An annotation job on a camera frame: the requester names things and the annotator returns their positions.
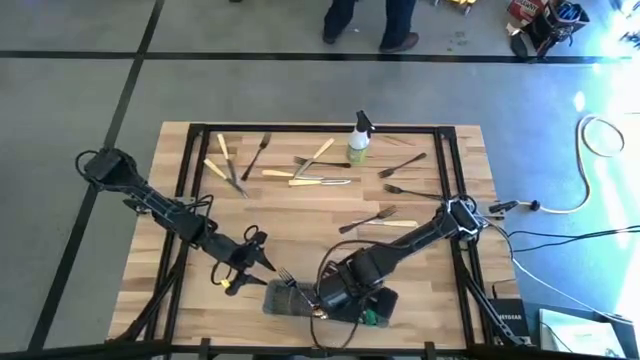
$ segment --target plug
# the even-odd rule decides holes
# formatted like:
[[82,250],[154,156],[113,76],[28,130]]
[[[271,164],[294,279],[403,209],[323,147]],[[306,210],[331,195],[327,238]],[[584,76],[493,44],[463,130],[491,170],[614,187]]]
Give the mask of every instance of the plug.
[[513,201],[508,201],[506,203],[492,205],[492,206],[489,206],[489,212],[492,214],[495,214],[500,211],[507,212],[513,209],[514,207],[518,206],[519,204],[520,204],[519,202],[517,202],[516,200],[513,200]]

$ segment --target black metal frame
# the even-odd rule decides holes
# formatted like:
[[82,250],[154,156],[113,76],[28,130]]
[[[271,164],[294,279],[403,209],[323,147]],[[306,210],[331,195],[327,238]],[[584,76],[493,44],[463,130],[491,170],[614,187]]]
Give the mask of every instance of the black metal frame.
[[[197,198],[199,197],[200,185],[202,180],[202,171],[204,168],[203,161],[207,153],[207,148],[209,146],[209,138],[212,132],[234,132],[234,131],[242,131],[242,132],[312,132],[312,133],[349,133],[353,129],[351,126],[347,125],[241,125],[241,124],[191,124],[189,126],[189,131],[187,133],[187,142],[185,145],[185,150],[183,153],[182,163],[180,165],[180,172],[178,174],[178,183],[176,186],[175,195],[183,196],[187,174],[189,172],[190,163],[191,163],[191,154],[194,150],[194,145],[197,137],[201,138],[200,147],[198,150],[198,156],[195,165],[195,175],[193,178],[193,183],[191,187],[191,197]],[[456,177],[456,187],[458,194],[466,194],[466,188],[462,173],[462,163],[460,161],[460,153],[458,151],[457,145],[457,137],[455,128],[452,126],[441,126],[441,127],[428,127],[428,126],[378,126],[376,128],[377,133],[418,133],[425,135],[433,135],[434,136],[434,145],[436,152],[436,159],[438,163],[438,169],[440,172],[440,183],[442,187],[442,194],[449,198],[452,196],[452,192],[449,185],[449,178],[447,175],[447,164],[445,160],[445,146],[443,144],[443,140],[447,140],[449,142],[449,148],[451,152],[451,158],[453,161],[454,174]],[[162,257],[160,259],[160,266],[158,269],[158,279],[156,279],[156,287],[154,290],[154,294],[158,294],[160,290],[162,290],[163,282],[167,279],[166,273],[169,263],[169,258],[171,256],[171,249],[173,247],[173,239],[174,234],[167,233],[165,238],[164,248],[162,250]],[[176,268],[179,271],[177,278],[173,285],[173,291],[171,296],[171,302],[169,304],[169,310],[167,315],[167,322],[164,328],[164,337],[163,339],[166,342],[171,342],[173,338],[174,327],[176,323],[176,318],[178,315],[178,305],[180,301],[180,292],[182,288],[183,278],[184,278],[184,270],[186,266],[186,257],[187,257],[188,245],[185,243],[181,243],[180,251],[178,257],[176,259]],[[460,249],[460,244],[458,241],[451,242],[451,251],[452,256],[455,256],[456,253],[462,254]],[[469,245],[469,260],[471,264],[471,272],[473,279],[478,281],[480,286],[482,287],[482,271],[480,268],[480,259],[478,256],[477,249],[474,243]],[[463,331],[465,335],[465,343],[466,347],[470,348],[475,345],[474,333],[473,333],[473,323],[471,318],[471,309],[469,307],[469,299],[467,296],[466,284],[464,282],[464,277],[461,275],[461,272],[464,269],[459,266],[457,262],[454,262],[454,271],[456,278],[456,287],[459,298],[459,305],[461,311],[462,325]],[[491,335],[491,327],[484,315],[482,316],[482,331],[485,338],[485,342],[492,342]],[[153,316],[149,319],[149,326],[147,326],[145,332],[145,340],[152,340],[155,336],[155,325],[157,324],[158,312],[155,312]],[[426,349],[433,349],[433,343],[427,342],[425,343],[424,349],[343,349],[336,352],[325,353],[318,349],[314,349],[312,347],[246,347],[246,346],[208,346],[208,356],[213,356],[215,354],[220,353],[250,353],[250,354],[299,354],[306,355],[310,357],[319,357],[319,356],[330,356],[330,355],[387,355],[387,356],[423,356],[426,355]],[[177,346],[174,347],[173,350],[179,352],[191,352],[198,353],[201,352],[201,346]],[[460,350],[435,350],[435,353],[438,355],[455,355],[462,354],[466,349]]]
[[[197,138],[199,137],[200,145],[195,164],[194,177],[191,185],[190,196],[199,197],[202,173],[204,169],[204,159],[209,147],[209,138],[212,132],[311,132],[311,133],[349,133],[352,131],[351,126],[347,125],[241,125],[241,124],[191,124],[187,132],[186,144],[178,173],[178,181],[174,195],[176,197],[184,196],[187,176],[191,167],[191,157],[195,147]],[[442,194],[446,198],[452,196],[449,185],[449,177],[447,175],[447,163],[445,159],[445,146],[443,140],[449,142],[449,150],[453,162],[453,169],[456,181],[457,194],[466,194],[464,183],[464,175],[462,172],[462,163],[460,153],[458,151],[457,136],[455,128],[452,126],[378,126],[377,133],[414,133],[432,135],[434,137],[434,147],[436,160],[440,174],[440,183]],[[422,349],[357,349],[347,348],[335,351],[323,351],[313,347],[262,347],[262,346],[215,346],[210,345],[211,340],[202,339],[199,346],[182,346],[172,345],[175,324],[178,316],[180,295],[186,269],[187,255],[189,246],[186,242],[181,242],[176,260],[169,270],[169,262],[172,249],[175,243],[175,234],[167,232],[158,266],[157,278],[154,287],[154,295],[147,306],[141,311],[138,318],[132,323],[130,328],[115,340],[108,341],[101,345],[70,347],[62,349],[44,350],[43,352],[27,352],[4,354],[7,358],[20,359],[39,359],[39,358],[56,358],[69,357],[75,359],[96,358],[96,354],[100,351],[101,356],[110,356],[110,358],[134,358],[144,355],[165,355],[165,359],[171,357],[171,353],[196,353],[201,354],[203,359],[211,359],[221,353],[230,354],[262,354],[262,355],[305,355],[309,357],[327,357],[334,355],[357,355],[357,356],[421,356],[426,359],[435,359],[435,355],[439,356],[455,356],[468,354],[468,349],[476,346],[473,323],[471,318],[471,309],[467,296],[467,288],[465,276],[463,275],[464,264],[459,261],[453,261],[456,257],[462,256],[460,243],[451,241],[452,261],[454,264],[456,289],[458,292],[460,313],[462,326],[465,337],[466,349],[458,350],[437,350],[432,342],[425,342]],[[480,268],[480,259],[474,242],[469,243],[468,247],[469,262],[471,265],[471,273],[474,281],[476,281],[481,290],[484,292],[482,282],[482,270]],[[154,340],[158,322],[159,308],[162,299],[171,290],[171,299],[168,306],[167,321],[164,328],[162,340]],[[486,317],[481,312],[482,331],[485,343],[492,344],[493,337],[491,326]],[[142,329],[145,329],[144,341],[137,342]]]

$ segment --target person's leg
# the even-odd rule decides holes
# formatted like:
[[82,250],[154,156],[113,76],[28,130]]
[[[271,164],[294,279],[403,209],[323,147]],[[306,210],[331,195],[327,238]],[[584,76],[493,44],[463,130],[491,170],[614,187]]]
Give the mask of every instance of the person's leg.
[[333,0],[333,4],[324,17],[324,31],[322,38],[327,43],[333,43],[340,36],[351,18],[353,18],[353,8],[356,0]]
[[380,50],[401,48],[408,38],[414,36],[410,35],[412,34],[410,31],[415,5],[416,0],[387,0],[387,26],[380,43]]

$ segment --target wooden table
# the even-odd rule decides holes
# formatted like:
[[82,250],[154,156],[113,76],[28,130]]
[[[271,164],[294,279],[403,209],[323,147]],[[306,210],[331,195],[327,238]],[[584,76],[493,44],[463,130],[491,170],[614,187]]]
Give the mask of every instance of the wooden table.
[[[160,133],[149,179],[151,185],[166,196],[175,191],[188,128],[189,123],[166,122]],[[467,192],[478,201],[493,201],[494,186],[480,127],[456,126],[455,130]],[[228,132],[224,135],[240,176],[254,156],[263,134]],[[416,220],[423,224],[431,220],[439,206],[432,200],[390,194],[382,189],[383,184],[389,183],[415,191],[441,193],[434,137],[425,134],[374,134],[364,166],[339,169],[314,165],[307,172],[350,178],[353,180],[350,185],[290,188],[286,179],[261,175],[263,169],[294,172],[294,155],[309,157],[330,137],[335,138],[335,143],[322,155],[321,161],[346,161],[346,133],[273,133],[269,147],[243,184],[249,199],[241,198],[229,184],[206,168],[202,176],[200,195],[211,193],[215,196],[211,218],[219,224],[218,231],[242,241],[245,229],[257,224],[269,234],[266,254],[271,262],[276,267],[285,267],[299,281],[313,281],[321,257],[340,240],[359,238],[390,242],[409,231],[407,228],[366,225],[340,235],[338,227],[371,216],[390,205],[399,209],[390,219]],[[192,159],[195,159],[197,148],[194,147]],[[426,159],[397,171],[388,179],[378,178],[376,173],[381,169],[395,166],[422,151],[427,152]],[[451,153],[446,151],[445,157],[449,182],[455,193]],[[207,158],[228,173],[215,136],[210,139]],[[192,178],[191,171],[187,184],[191,184]],[[149,216],[139,218],[110,337],[126,329],[151,297],[164,236],[165,231]],[[425,341],[433,341],[439,349],[465,348],[450,246],[448,241],[436,242],[398,266],[386,281],[386,285],[400,296],[389,327],[361,326],[350,347],[411,349],[423,348]],[[344,257],[355,248],[346,247],[338,251],[336,257]],[[506,243],[494,230],[486,229],[482,233],[478,250],[485,286],[514,277]],[[210,337],[215,345],[312,345],[308,319],[263,314],[265,287],[248,285],[241,288],[238,295],[228,297],[221,287],[211,285],[209,276],[213,263],[214,260],[202,251],[189,252],[174,344],[197,345],[201,338]],[[251,273],[267,281],[277,277],[260,265],[252,268]],[[515,283],[500,284],[499,289],[505,296],[518,296]],[[471,297],[469,302],[476,341],[481,342],[477,307]],[[163,325],[164,321],[164,315],[161,315],[159,324]],[[320,338],[326,345],[338,345],[344,341],[351,326],[328,322],[320,330]]]

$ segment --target utensil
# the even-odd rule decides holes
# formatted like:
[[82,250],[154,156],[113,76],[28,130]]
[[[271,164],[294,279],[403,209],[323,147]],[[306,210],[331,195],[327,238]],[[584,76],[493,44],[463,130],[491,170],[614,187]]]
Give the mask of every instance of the utensil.
[[366,225],[386,225],[397,227],[410,227],[417,228],[418,222],[415,220],[371,220],[365,223]]
[[229,184],[231,184],[231,186],[233,186],[234,189],[236,189],[240,194],[242,194],[242,196],[245,199],[249,198],[249,195],[247,195],[247,192],[244,191],[244,189],[242,189],[240,187],[240,185],[238,185],[237,183],[233,182],[231,179],[229,179],[227,177],[227,175],[225,175],[222,170],[220,170],[219,167],[216,166],[216,164],[212,163],[211,160],[209,159],[204,159],[204,164],[207,165],[207,167],[209,169],[211,169],[214,173],[216,173],[218,176],[220,176],[222,178],[222,180],[228,182]]
[[[301,158],[299,156],[294,156],[293,157],[293,162],[298,164],[298,165],[303,165],[304,163],[307,162],[308,159],[305,158]],[[335,167],[341,167],[341,168],[345,168],[348,169],[351,167],[351,164],[349,163],[323,163],[320,161],[314,161],[314,164],[319,164],[319,165],[328,165],[328,166],[335,166]]]
[[[291,178],[293,177],[292,173],[288,173],[286,171],[279,171],[279,170],[262,170],[262,176],[280,176],[280,177],[288,177]],[[318,176],[318,175],[300,175],[298,176],[298,179],[300,180],[322,180],[324,179],[323,176]]]
[[331,146],[331,144],[333,144],[333,138],[327,140],[327,142],[324,143],[324,145],[322,145],[320,147],[320,149],[318,149],[318,151],[316,151],[315,154],[313,154],[313,157],[311,159],[307,159],[307,161],[304,162],[304,164],[302,164],[298,170],[296,170],[295,174],[293,174],[293,178],[295,179],[296,177],[298,177],[298,175],[302,174],[305,170],[307,170],[307,168],[309,166],[311,166],[311,164],[318,158],[320,157],[320,155],[322,155],[323,152],[325,152],[329,146]]
[[253,170],[253,165],[256,163],[256,160],[258,160],[258,155],[260,155],[262,150],[267,148],[270,141],[271,141],[271,133],[269,132],[264,133],[264,135],[262,136],[262,141],[260,141],[260,146],[258,147],[258,152],[256,152],[256,156],[253,157],[253,160],[251,160],[251,164],[249,164],[249,167],[247,168],[247,170],[245,170],[244,174],[242,174],[242,177],[241,177],[242,181],[247,181],[247,179],[249,178],[249,174],[251,173],[251,170]]
[[229,167],[229,174],[231,175],[231,180],[234,183],[238,182],[238,178],[236,177],[236,170],[233,168],[233,163],[231,159],[229,159],[229,151],[227,150],[227,143],[224,141],[224,136],[222,134],[218,134],[218,142],[220,143],[220,147],[222,148],[222,154],[224,155],[224,159],[227,160],[227,166]]
[[420,153],[420,154],[418,154],[418,156],[414,157],[413,159],[411,159],[411,160],[409,160],[409,161],[407,161],[407,162],[405,162],[405,163],[402,163],[402,164],[400,164],[400,165],[398,165],[398,166],[395,166],[395,167],[388,168],[388,169],[386,169],[386,170],[382,170],[382,171],[380,171],[380,172],[378,173],[378,176],[379,176],[381,179],[384,179],[384,178],[386,178],[386,177],[389,177],[389,176],[393,175],[393,173],[394,173],[396,170],[400,169],[401,167],[403,167],[403,166],[407,166],[407,165],[411,164],[411,163],[412,163],[412,162],[414,162],[414,161],[418,161],[418,160],[424,159],[424,158],[426,158],[426,157],[427,157],[427,154],[426,154],[426,153]]
[[442,201],[442,196],[440,195],[436,195],[436,194],[427,194],[427,193],[421,193],[421,192],[417,192],[417,191],[411,191],[411,190],[405,190],[405,189],[401,189],[397,186],[393,186],[393,185],[389,185],[389,184],[384,184],[384,189],[392,194],[402,194],[402,193],[407,193],[407,194],[413,194],[413,195],[418,195],[418,196],[422,196],[422,197],[426,197],[427,199],[433,199],[433,200],[437,200],[437,201]]
[[289,186],[304,186],[304,185],[346,185],[351,183],[349,179],[322,179],[322,180],[302,180],[293,179],[289,180]]
[[349,224],[349,225],[345,225],[345,226],[341,226],[338,231],[340,232],[340,234],[344,234],[346,232],[351,231],[352,229],[356,228],[357,226],[360,226],[368,221],[372,221],[372,220],[382,220],[385,218],[388,218],[389,216],[393,215],[396,213],[396,211],[398,211],[398,208],[395,205],[389,206],[388,208],[381,210],[380,212],[378,212],[377,214],[375,214],[374,216],[368,218],[368,219],[364,219],[362,221],[358,221],[355,222],[353,224]]
[[302,295],[302,297],[307,301],[307,303],[311,307],[313,316],[319,317],[321,319],[327,318],[327,313],[324,310],[322,310],[318,304],[316,304],[314,301],[309,299],[307,294],[304,291],[302,291],[302,289],[300,289],[300,287],[298,286],[298,281],[296,281],[293,275],[291,275],[285,268],[278,269],[278,276],[280,277],[280,279],[282,279],[282,281],[284,281],[284,284],[287,287],[296,289],[298,293]]

